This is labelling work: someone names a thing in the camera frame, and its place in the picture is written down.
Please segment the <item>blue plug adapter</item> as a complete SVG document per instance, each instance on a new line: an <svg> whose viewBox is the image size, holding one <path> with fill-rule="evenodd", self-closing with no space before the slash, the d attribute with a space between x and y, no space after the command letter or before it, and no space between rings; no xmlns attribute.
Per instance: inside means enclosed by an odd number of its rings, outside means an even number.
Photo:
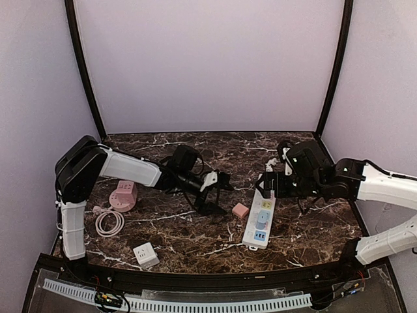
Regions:
<svg viewBox="0 0 417 313"><path fill-rule="evenodd" d="M263 230L267 228L267 222L269 221L270 213L265 210L261 210L257 215L255 228Z"/></svg>

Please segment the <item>pink plug adapter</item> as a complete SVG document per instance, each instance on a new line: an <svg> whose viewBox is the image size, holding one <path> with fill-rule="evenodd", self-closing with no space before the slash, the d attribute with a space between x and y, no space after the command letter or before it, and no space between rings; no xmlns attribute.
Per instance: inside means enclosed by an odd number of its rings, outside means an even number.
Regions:
<svg viewBox="0 0 417 313"><path fill-rule="evenodd" d="M245 218L249 212L250 210L241 203L237 203L232 209L232 213L239 218Z"/></svg>

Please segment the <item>white multicolour power strip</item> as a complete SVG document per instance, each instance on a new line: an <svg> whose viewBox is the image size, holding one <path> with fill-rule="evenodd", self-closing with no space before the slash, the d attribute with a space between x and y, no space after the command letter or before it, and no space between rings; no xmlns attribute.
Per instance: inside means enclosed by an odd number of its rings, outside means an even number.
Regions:
<svg viewBox="0 0 417 313"><path fill-rule="evenodd" d="M258 249L266 249L270 237L275 205L276 199L274 194L270 199L264 199L258 190L255 191L242 238L242 244L247 246L250 250L256 251ZM266 225L267 228L258 230L255 228L255 225L257 215L261 210L268 211L270 213L270 217Z"/></svg>

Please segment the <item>pink round power socket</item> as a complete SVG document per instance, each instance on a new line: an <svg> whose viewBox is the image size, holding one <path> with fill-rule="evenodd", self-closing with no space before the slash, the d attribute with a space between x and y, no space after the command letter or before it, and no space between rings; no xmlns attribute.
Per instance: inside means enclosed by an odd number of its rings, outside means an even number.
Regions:
<svg viewBox="0 0 417 313"><path fill-rule="evenodd" d="M126 213L134 208L137 201L137 194L121 194L113 191L109 196L110 206L117 212Z"/></svg>

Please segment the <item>white cube socket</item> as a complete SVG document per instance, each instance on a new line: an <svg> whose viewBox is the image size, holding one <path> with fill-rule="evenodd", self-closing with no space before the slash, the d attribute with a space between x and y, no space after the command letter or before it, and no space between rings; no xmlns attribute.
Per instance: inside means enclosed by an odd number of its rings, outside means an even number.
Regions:
<svg viewBox="0 0 417 313"><path fill-rule="evenodd" d="M150 242L135 247L133 252L138 264L143 269L150 269L160 263L158 255L155 253Z"/></svg>

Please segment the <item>pink cube socket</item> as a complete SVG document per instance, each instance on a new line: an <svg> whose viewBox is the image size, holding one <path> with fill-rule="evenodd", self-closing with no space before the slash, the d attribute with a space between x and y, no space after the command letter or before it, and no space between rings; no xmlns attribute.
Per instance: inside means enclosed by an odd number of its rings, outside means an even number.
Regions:
<svg viewBox="0 0 417 313"><path fill-rule="evenodd" d="M116 195L118 199L125 202L130 202L134 195L134 182L120 180L117 185Z"/></svg>

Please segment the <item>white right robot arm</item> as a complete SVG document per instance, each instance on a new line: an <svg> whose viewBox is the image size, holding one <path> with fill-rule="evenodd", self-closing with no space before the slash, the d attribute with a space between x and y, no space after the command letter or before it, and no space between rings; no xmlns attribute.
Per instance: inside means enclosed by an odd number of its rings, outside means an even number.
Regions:
<svg viewBox="0 0 417 313"><path fill-rule="evenodd" d="M382 169L370 160L326 156L316 141L278 145L289 171L266 171L255 184L262 197L325 201L378 201L416 209L416 178ZM416 248L416 217L373 236L348 241L340 262L362 267L375 260Z"/></svg>

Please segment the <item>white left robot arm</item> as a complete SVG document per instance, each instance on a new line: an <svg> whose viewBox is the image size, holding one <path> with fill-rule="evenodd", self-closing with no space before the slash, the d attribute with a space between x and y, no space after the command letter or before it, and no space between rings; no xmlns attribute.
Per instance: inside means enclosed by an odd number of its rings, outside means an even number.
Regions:
<svg viewBox="0 0 417 313"><path fill-rule="evenodd" d="M132 181L167 193L181 192L200 215L223 215L217 201L207 201L211 190L232 191L230 176L218 170L192 170L201 154L193 147L179 145L171 156L159 162L122 153L82 137L55 165L57 227L63 236L63 255L70 261L85 257L84 211L97 179Z"/></svg>

